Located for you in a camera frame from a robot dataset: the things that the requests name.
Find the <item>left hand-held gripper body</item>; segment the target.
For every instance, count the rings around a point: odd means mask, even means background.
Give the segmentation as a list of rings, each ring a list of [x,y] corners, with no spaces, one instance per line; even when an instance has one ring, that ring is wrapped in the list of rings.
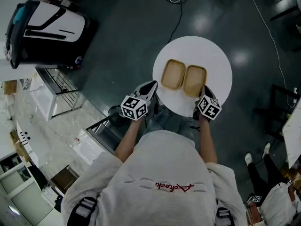
[[[149,106],[153,98],[146,96],[136,96],[132,92],[126,96],[120,105],[120,116],[137,121],[149,113]]]

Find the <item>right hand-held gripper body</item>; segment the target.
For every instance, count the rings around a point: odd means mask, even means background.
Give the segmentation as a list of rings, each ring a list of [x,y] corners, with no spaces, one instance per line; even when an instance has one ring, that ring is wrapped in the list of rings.
[[[202,115],[206,117],[208,121],[215,120],[221,110],[222,108],[216,99],[203,95],[195,102],[192,118],[199,120],[199,116]]]

